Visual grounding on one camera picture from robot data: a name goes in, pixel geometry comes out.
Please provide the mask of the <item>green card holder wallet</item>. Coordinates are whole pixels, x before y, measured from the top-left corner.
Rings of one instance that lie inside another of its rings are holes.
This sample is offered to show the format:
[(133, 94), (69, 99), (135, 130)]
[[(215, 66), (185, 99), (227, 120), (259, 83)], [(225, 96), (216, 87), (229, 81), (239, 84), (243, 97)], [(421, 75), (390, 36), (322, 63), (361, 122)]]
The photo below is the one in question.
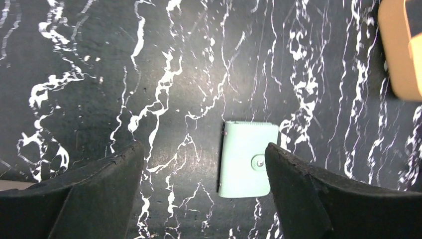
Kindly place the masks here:
[(265, 150), (278, 140), (278, 126), (269, 122), (227, 121), (218, 195), (222, 198), (262, 197), (270, 193)]

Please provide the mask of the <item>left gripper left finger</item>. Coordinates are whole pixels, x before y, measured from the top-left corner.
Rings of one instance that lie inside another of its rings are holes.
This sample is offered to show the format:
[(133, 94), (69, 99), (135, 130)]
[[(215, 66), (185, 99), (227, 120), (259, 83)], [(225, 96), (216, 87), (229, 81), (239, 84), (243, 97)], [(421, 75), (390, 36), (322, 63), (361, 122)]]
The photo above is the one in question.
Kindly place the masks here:
[(0, 194), (3, 239), (123, 239), (144, 165), (144, 147), (91, 161), (24, 190)]

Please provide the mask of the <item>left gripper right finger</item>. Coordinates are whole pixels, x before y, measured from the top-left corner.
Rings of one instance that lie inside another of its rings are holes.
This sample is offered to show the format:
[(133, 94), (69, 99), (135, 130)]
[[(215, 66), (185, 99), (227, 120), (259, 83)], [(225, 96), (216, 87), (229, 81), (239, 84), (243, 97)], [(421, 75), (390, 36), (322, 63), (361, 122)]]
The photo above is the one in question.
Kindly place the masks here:
[(365, 184), (270, 143), (266, 171), (286, 239), (419, 239), (422, 195)]

